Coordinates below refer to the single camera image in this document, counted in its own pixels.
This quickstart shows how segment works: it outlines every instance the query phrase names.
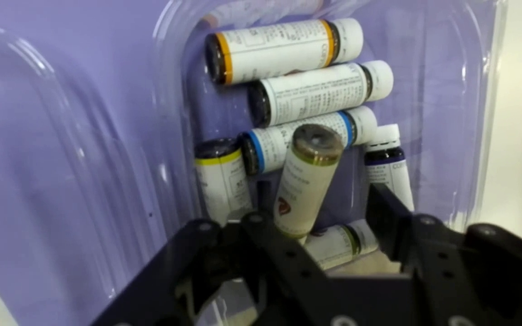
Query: purple surface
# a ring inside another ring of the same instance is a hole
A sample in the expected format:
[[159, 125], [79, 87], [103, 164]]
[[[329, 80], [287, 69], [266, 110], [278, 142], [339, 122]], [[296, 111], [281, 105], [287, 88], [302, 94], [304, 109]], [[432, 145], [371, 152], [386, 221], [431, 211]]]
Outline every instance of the purple surface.
[[[386, 60], [396, 75], [371, 107], [400, 125], [418, 210], [468, 213], [496, 3], [0, 0], [0, 26], [50, 62], [29, 66], [0, 42], [0, 296], [20, 324], [86, 324], [201, 216], [194, 143], [251, 128], [244, 88], [205, 74], [214, 29], [199, 19], [218, 5], [233, 5], [220, 29], [356, 17], [356, 61]], [[318, 227], [363, 215], [362, 157], [345, 154]]]

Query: bolt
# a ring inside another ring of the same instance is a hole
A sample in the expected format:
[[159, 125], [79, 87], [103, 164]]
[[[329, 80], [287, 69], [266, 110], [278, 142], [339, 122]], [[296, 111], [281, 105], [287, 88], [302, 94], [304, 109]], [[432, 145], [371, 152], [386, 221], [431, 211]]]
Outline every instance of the bolt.
[[463, 316], [452, 316], [448, 318], [448, 326], [474, 326], [474, 322]]
[[492, 236], [492, 235], [496, 235], [497, 232], [495, 231], [495, 229], [493, 229], [492, 227], [490, 226], [486, 226], [486, 225], [482, 225], [481, 227], [479, 227], [478, 229], [480, 231], [480, 233], [482, 233], [483, 235], [486, 235], [486, 236]]
[[420, 221], [422, 222], [422, 224], [425, 224], [425, 225], [433, 225], [436, 223], [434, 219], [432, 219], [431, 217], [427, 217], [427, 216], [420, 218]]
[[211, 223], [203, 222], [198, 225], [198, 229], [203, 232], [207, 232], [212, 228]]
[[332, 319], [331, 326], [358, 326], [358, 324], [348, 316], [335, 316]]
[[263, 222], [263, 217], [261, 217], [259, 215], [251, 215], [249, 217], [249, 221], [252, 221], [253, 223], [261, 223], [261, 222]]

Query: blue band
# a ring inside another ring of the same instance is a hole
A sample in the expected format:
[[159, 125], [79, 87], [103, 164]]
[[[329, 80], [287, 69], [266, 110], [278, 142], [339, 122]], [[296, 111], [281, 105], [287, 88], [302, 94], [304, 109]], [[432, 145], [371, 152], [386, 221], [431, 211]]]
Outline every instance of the blue band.
[[350, 148], [352, 146], [352, 139], [354, 139], [354, 133], [352, 131], [352, 124], [350, 123], [350, 119], [344, 113], [338, 112], [340, 117], [342, 117], [343, 121], [346, 122], [346, 129], [348, 130], [348, 145], [346, 148]]
[[249, 131], [249, 137], [253, 141], [253, 146], [255, 146], [255, 153], [257, 154], [257, 165], [259, 165], [259, 174], [265, 171], [265, 158], [263, 157], [263, 150], [261, 150], [261, 144], [259, 144], [259, 139], [257, 135], [253, 131]]
[[402, 161], [406, 161], [404, 156], [391, 157], [388, 159], [383, 159], [382, 161], [367, 162], [366, 167], [374, 167], [376, 165], [386, 165], [386, 164], [392, 164], [392, 163], [397, 163], [397, 162], [402, 162]]

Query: bottle cap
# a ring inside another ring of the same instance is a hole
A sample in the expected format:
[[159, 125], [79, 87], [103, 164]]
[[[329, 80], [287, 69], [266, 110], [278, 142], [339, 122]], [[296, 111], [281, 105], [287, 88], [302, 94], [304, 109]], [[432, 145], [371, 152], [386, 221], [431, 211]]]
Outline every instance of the bottle cap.
[[332, 21], [338, 28], [339, 54], [334, 63], [348, 62], [357, 58], [364, 47], [364, 31], [354, 18], [343, 18]]
[[376, 136], [367, 144], [366, 151], [393, 149], [400, 146], [400, 128], [397, 124], [379, 126]]
[[373, 111], [367, 106], [356, 107], [346, 111], [356, 122], [356, 142], [352, 145], [361, 145], [371, 142], [376, 136], [377, 119]]
[[362, 64], [372, 76], [372, 94], [368, 102], [385, 99], [394, 88], [394, 73], [387, 62], [376, 60]]
[[372, 229], [370, 229], [366, 220], [353, 221], [348, 226], [356, 231], [360, 239], [360, 255], [369, 254], [377, 250], [376, 236], [373, 235]]

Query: orange band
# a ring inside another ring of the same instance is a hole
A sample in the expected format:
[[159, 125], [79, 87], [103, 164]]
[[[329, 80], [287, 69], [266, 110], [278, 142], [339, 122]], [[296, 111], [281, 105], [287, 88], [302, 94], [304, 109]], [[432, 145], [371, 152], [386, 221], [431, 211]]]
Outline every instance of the orange band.
[[217, 39], [219, 39], [219, 43], [221, 45], [221, 51], [223, 52], [223, 59], [225, 63], [225, 84], [228, 85], [232, 83], [232, 60], [231, 54], [228, 51], [228, 43], [227, 39], [223, 35], [223, 33], [216, 33]]
[[329, 24], [327, 21], [321, 19], [321, 23], [325, 27], [325, 31], [328, 33], [328, 40], [329, 40], [329, 51], [328, 51], [328, 58], [325, 60], [324, 67], [327, 67], [331, 64], [332, 59], [334, 58], [334, 34], [332, 33], [332, 29], [329, 27]]

